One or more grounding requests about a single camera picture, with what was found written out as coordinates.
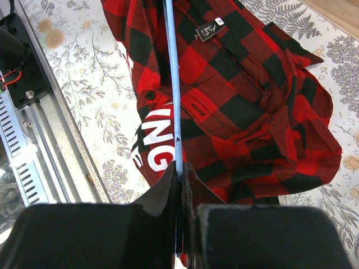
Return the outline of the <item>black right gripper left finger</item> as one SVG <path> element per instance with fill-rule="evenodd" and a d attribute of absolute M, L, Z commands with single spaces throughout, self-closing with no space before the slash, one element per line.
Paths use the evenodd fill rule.
<path fill-rule="evenodd" d="M 2 268 L 173 268 L 176 166 L 127 205 L 37 204 L 1 250 Z"/>

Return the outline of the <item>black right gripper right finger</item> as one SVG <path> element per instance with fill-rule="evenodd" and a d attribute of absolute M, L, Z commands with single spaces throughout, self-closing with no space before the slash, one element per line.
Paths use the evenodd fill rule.
<path fill-rule="evenodd" d="M 183 253 L 189 268 L 351 268 L 314 207 L 227 204 L 183 165 Z"/>

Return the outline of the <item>red shirt wire hanger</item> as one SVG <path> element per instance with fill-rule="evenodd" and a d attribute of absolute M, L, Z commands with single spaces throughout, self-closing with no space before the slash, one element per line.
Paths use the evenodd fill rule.
<path fill-rule="evenodd" d="M 168 54 L 171 68 L 173 119 L 174 119 L 174 162 L 176 165 L 177 187 L 179 188 L 176 217 L 176 257 L 183 252 L 183 213 L 182 213 L 182 175 L 183 153 L 181 136 L 181 92 L 178 54 L 176 44 L 176 28 L 173 13 L 173 2 L 163 1 L 164 20 L 167 35 Z"/>

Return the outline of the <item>red plaid shirt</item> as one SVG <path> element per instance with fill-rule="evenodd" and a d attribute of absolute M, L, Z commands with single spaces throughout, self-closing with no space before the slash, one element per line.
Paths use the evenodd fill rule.
<path fill-rule="evenodd" d="M 308 71 L 321 58 L 239 1 L 172 1 L 183 165 L 227 204 L 279 205 L 330 183 L 342 149 L 330 95 Z M 141 124 L 132 158 L 150 188 L 174 163 L 163 1 L 103 1 L 126 58 Z"/>

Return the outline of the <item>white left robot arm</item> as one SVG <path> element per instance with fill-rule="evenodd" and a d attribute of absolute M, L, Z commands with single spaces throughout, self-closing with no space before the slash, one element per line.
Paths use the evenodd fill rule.
<path fill-rule="evenodd" d="M 20 17 L 1 19 L 1 92 L 22 109 L 52 92 L 46 72 Z"/>

